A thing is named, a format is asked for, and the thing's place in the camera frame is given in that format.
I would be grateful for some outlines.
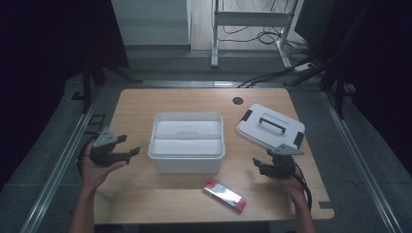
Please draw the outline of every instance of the human hand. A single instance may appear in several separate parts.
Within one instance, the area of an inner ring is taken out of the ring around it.
[[[91,191],[96,190],[99,185],[103,184],[111,172],[127,164],[125,161],[122,161],[114,163],[109,167],[97,166],[89,157],[93,144],[94,141],[87,144],[82,162],[83,188]]]

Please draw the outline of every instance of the gray floor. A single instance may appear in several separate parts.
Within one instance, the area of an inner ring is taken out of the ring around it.
[[[223,53],[218,69],[210,67],[209,53],[187,50],[129,51],[131,69],[125,70],[143,84],[130,83],[110,71],[108,82],[100,90],[94,114],[106,115],[109,125],[120,93],[125,88],[150,86],[211,87],[214,82],[229,82],[237,86],[247,79],[282,70],[277,53]],[[296,78],[289,74],[270,84],[256,87],[283,87],[282,83]],[[306,126],[306,138],[326,185],[335,211],[328,220],[316,220],[319,232],[392,232],[378,212],[371,191],[365,185],[353,156],[332,117],[328,103],[319,91],[315,77],[297,87],[288,87],[299,119]],[[11,180],[0,194],[0,228],[2,232],[18,232],[25,223],[39,193],[49,178],[59,156],[82,117],[83,103],[71,100],[76,91],[82,91],[81,76],[67,82],[65,95],[36,145],[27,154]],[[348,125],[362,156],[394,211],[403,232],[412,229],[412,179],[393,152],[368,121],[345,99],[344,122]],[[80,176],[75,156],[88,135],[75,148],[67,170],[39,225],[38,232],[65,232],[70,224],[78,191]],[[271,232],[294,229],[293,221],[269,222]]]

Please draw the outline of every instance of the robotic arm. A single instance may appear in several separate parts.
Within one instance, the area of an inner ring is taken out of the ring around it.
[[[85,153],[86,146],[93,140],[95,140],[93,147],[90,152],[90,159],[96,165],[102,167],[109,167],[110,165],[126,161],[130,162],[130,158],[139,153],[140,147],[130,150],[129,152],[114,153],[117,144],[126,141],[127,136],[121,135],[116,137],[107,127],[96,137],[89,139],[82,148],[79,154],[77,165],[79,172],[82,173],[82,160]]]

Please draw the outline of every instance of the white plastic bin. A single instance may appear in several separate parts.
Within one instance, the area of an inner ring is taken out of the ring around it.
[[[216,113],[160,113],[149,157],[159,173],[218,173],[224,157],[223,118]]]

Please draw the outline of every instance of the red snack box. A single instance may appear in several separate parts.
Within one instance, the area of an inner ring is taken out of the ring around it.
[[[238,213],[242,213],[243,208],[246,205],[245,198],[234,193],[220,183],[216,183],[210,179],[203,185],[203,191],[215,199],[224,202],[227,206]]]

